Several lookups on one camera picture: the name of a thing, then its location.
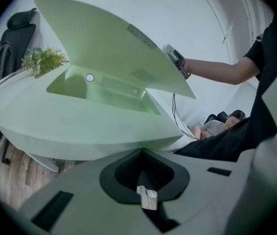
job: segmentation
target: chair leg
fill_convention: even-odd
[[[6,158],[6,153],[7,153],[9,144],[10,144],[9,140],[5,139],[5,145],[4,145],[4,150],[3,150],[3,153],[2,153],[2,157],[1,157],[1,162],[6,164],[6,165],[10,164],[10,160]]]

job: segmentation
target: green leaves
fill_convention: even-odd
[[[47,48],[42,51],[33,51],[22,59],[21,69],[33,70],[32,75],[38,77],[46,74],[67,62],[66,55],[59,50]]]

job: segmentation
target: round button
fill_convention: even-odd
[[[93,80],[94,80],[94,76],[93,76],[92,74],[88,74],[88,75],[86,76],[86,81],[92,82]]]

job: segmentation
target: open lid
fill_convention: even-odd
[[[195,98],[170,59],[141,31],[114,14],[74,0],[35,0],[71,64],[143,89]]]

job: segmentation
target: black t-shirt sleeve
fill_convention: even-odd
[[[257,65],[261,74],[264,68],[264,52],[261,42],[256,40],[244,57],[250,58]]]

